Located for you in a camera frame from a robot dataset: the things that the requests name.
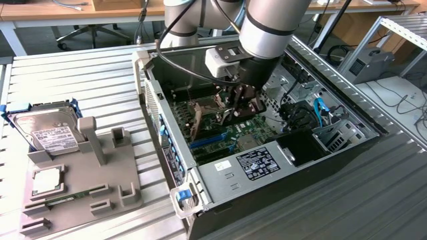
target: chair wheel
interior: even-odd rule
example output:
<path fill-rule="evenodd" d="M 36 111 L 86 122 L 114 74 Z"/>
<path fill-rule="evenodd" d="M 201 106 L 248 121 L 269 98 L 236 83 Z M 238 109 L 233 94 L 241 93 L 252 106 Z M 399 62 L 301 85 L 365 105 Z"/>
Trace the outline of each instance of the chair wheel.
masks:
<path fill-rule="evenodd" d="M 66 50 L 66 44 L 65 43 L 58 43 L 57 47 L 58 47 L 60 50 L 64 50 L 64 51 Z"/>

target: hard drive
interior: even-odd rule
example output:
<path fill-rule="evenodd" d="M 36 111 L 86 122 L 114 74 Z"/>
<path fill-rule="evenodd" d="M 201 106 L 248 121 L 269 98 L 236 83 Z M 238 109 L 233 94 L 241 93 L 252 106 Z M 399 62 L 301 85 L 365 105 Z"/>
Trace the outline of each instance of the hard drive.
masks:
<path fill-rule="evenodd" d="M 77 101 L 1 106 L 2 118 L 29 143 L 32 151 L 45 150 L 52 156 L 78 150 L 85 136 L 77 130 L 81 117 Z"/>

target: office chair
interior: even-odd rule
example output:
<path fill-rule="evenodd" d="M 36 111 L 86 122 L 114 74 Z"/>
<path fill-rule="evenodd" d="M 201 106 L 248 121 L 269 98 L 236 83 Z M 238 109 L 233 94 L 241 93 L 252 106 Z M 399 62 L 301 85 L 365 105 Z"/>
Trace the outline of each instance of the office chair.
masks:
<path fill-rule="evenodd" d="M 105 25 L 108 25 L 108 24 L 89 24 L 89 25 L 86 25 L 84 27 L 78 27 L 78 25 L 74 25 L 73 26 L 73 31 L 70 33 L 68 33 L 65 36 L 61 36 L 60 38 L 56 39 L 58 49 L 66 50 L 66 44 L 62 41 L 69 40 L 70 38 L 73 38 L 74 36 L 77 36 L 77 35 L 80 35 L 80 34 L 82 34 L 85 32 L 90 32 L 90 35 L 92 35 L 92 48 L 96 49 L 94 37 L 97 36 L 97 33 L 96 33 L 97 31 L 100 31 L 102 33 L 106 33 L 109 35 L 113 35 L 113 36 L 116 36 L 116 37 L 118 37 L 121 39 L 125 39 L 125 44 L 129 45 L 132 43 L 130 38 L 126 35 L 104 28 L 102 26 L 105 26 Z M 117 27 L 116 23 L 112 24 L 112 29 L 113 30 L 118 30 L 118 27 Z"/>

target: warning label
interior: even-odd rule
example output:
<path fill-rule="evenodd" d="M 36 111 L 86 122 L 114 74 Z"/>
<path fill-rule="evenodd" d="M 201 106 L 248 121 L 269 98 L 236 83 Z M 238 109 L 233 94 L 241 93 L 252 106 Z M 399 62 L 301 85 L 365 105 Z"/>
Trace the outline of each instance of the warning label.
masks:
<path fill-rule="evenodd" d="M 236 158 L 246 178 L 252 181 L 280 170 L 265 147 L 256 149 Z"/>
<path fill-rule="evenodd" d="M 69 126 L 33 131 L 32 135 L 37 138 L 48 153 L 77 147 L 77 141 Z"/>

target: power supply label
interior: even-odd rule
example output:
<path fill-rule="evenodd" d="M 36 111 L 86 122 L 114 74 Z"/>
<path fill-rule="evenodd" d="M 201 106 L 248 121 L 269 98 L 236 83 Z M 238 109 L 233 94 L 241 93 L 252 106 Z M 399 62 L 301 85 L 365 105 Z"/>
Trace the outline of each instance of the power supply label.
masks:
<path fill-rule="evenodd" d="M 32 135 L 37 138 L 48 153 L 77 147 L 77 141 L 69 126 L 33 131 Z"/>
<path fill-rule="evenodd" d="M 280 167 L 265 147 L 237 156 L 236 159 L 246 178 L 252 181 L 280 170 Z"/>

